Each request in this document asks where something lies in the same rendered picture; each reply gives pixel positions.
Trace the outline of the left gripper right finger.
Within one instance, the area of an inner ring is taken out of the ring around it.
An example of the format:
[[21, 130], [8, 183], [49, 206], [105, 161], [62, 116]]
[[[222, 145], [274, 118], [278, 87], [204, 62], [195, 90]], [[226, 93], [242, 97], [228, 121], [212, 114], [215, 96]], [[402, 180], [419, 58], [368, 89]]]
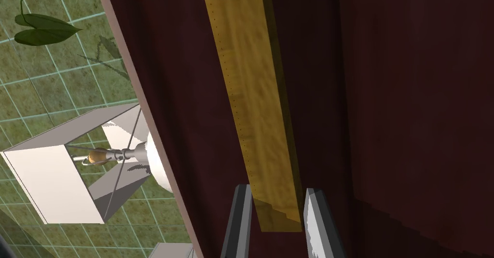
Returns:
[[335, 220], [321, 189], [306, 190], [303, 218], [309, 258], [346, 258]]

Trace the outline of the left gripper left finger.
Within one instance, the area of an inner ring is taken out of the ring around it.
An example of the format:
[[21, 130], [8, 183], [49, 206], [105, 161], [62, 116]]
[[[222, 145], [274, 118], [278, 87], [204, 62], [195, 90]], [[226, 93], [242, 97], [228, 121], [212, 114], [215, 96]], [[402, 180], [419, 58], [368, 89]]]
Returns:
[[239, 184], [235, 187], [220, 258], [248, 258], [251, 216], [251, 187]]

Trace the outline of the yellow wooden bar handle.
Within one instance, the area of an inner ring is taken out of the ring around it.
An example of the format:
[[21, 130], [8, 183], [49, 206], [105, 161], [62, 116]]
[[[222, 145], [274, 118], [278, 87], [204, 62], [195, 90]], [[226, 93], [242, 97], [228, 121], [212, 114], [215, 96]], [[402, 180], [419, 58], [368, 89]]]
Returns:
[[261, 231], [301, 232], [301, 187], [265, 0], [205, 3]]

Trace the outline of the dark red cupboard door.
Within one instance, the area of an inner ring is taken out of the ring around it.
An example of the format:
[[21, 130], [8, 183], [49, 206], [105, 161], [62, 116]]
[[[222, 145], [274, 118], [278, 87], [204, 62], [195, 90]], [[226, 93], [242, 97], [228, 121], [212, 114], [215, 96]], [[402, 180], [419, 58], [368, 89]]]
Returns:
[[[236, 185], [247, 180], [205, 0], [110, 0], [205, 258], [219, 258]], [[274, 0], [302, 184], [322, 189], [342, 242], [342, 105], [331, 0]]]

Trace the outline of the dark red cupboard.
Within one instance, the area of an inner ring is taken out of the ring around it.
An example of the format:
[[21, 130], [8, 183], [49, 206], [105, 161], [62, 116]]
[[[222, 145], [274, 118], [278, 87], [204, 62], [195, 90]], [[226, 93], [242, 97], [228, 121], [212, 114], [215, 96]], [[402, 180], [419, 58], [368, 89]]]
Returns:
[[494, 0], [340, 0], [355, 197], [494, 258]]

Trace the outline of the white shade table lamp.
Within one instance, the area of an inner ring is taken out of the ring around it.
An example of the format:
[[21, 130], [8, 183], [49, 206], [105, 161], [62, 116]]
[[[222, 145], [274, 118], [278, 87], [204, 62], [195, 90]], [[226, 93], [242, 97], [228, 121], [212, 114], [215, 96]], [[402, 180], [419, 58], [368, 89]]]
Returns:
[[150, 176], [172, 190], [137, 103], [89, 111], [1, 155], [44, 224], [104, 224]]

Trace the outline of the green leafy plant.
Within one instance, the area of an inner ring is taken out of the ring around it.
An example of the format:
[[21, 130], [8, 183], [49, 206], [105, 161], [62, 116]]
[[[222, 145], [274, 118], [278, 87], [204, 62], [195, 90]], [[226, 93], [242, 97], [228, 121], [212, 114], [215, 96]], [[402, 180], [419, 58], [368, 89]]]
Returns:
[[82, 31], [69, 6], [82, 0], [0, 0], [0, 41], [41, 47], [62, 43]]

